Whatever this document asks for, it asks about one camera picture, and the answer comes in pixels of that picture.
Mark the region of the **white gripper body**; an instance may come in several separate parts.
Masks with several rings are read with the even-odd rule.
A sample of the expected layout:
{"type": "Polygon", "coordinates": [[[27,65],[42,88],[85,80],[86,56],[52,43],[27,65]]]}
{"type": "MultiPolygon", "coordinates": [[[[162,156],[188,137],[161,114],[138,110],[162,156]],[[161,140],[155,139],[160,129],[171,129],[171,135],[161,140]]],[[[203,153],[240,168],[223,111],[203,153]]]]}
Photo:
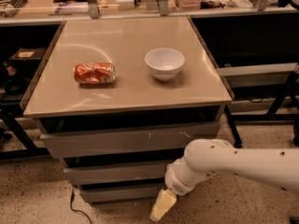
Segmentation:
{"type": "Polygon", "coordinates": [[[184,158],[177,159],[166,167],[165,185],[177,196],[184,196],[194,187],[215,174],[211,171],[194,171],[184,158]]]}

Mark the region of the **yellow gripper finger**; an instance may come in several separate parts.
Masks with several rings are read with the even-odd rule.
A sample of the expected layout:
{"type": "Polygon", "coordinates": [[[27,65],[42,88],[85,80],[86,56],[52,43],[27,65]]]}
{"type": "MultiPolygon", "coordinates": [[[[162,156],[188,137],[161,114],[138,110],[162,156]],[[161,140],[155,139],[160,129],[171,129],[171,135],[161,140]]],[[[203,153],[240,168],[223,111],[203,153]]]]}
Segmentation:
{"type": "Polygon", "coordinates": [[[160,221],[176,202],[176,194],[169,189],[162,189],[159,192],[156,202],[151,209],[149,218],[152,221],[160,221]]]}

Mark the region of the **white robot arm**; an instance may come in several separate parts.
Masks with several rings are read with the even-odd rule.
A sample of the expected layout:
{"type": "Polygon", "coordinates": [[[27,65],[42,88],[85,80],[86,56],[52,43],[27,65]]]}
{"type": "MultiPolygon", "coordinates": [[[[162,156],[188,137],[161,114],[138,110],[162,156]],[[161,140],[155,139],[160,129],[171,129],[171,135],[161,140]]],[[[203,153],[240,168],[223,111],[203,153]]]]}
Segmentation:
{"type": "Polygon", "coordinates": [[[299,149],[235,148],[222,139],[193,140],[185,147],[183,156],[167,166],[166,188],[159,192],[149,218],[161,220],[178,196],[222,173],[298,192],[299,149]]]}

